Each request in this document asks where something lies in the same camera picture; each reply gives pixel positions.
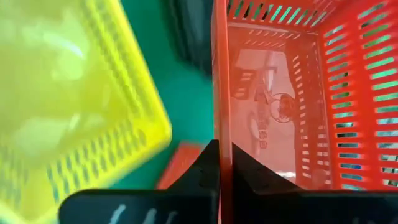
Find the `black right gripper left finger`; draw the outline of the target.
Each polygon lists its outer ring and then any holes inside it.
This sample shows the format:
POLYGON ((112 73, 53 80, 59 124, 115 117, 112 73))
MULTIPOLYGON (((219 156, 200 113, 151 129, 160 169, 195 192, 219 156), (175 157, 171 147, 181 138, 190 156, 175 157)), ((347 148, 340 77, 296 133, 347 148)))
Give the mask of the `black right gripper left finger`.
POLYGON ((211 140, 196 161, 165 190, 88 189, 67 197, 59 224, 217 224, 219 142, 211 140))

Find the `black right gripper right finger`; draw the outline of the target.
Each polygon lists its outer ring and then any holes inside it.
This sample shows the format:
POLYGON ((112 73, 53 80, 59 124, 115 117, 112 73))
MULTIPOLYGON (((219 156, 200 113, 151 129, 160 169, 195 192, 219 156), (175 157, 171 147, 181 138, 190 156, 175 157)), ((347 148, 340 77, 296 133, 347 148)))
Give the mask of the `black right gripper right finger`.
POLYGON ((233 146, 234 224, 398 224, 398 192, 305 190, 233 146))

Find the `red plastic slotted basket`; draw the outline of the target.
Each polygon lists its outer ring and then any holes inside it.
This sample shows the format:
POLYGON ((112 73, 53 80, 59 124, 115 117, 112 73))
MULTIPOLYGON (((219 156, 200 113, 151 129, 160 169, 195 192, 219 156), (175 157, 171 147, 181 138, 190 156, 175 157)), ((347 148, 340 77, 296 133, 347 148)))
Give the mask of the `red plastic slotted basket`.
POLYGON ((398 0, 214 0, 220 224, 233 146, 305 190, 398 192, 398 0))
POLYGON ((180 142, 175 150, 167 167, 157 182, 157 190, 165 190, 177 181, 189 167, 196 161, 201 152, 204 150, 201 144, 192 142, 180 142))

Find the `yellow plastic slotted basket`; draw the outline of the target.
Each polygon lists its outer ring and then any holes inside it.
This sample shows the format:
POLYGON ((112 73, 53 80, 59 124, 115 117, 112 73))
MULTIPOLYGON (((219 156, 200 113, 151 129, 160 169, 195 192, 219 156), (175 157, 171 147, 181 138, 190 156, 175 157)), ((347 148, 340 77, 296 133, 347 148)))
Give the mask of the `yellow plastic slotted basket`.
POLYGON ((0 224, 58 224, 171 139, 121 0, 0 0, 0 224))

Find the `black plastic slotted basket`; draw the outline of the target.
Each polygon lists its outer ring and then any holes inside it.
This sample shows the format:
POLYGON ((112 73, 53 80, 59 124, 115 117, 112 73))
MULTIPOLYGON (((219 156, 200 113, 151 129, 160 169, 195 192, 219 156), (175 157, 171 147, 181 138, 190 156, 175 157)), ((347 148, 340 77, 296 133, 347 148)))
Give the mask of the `black plastic slotted basket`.
POLYGON ((214 0, 163 0, 172 45, 185 63, 211 77, 211 17, 214 0))

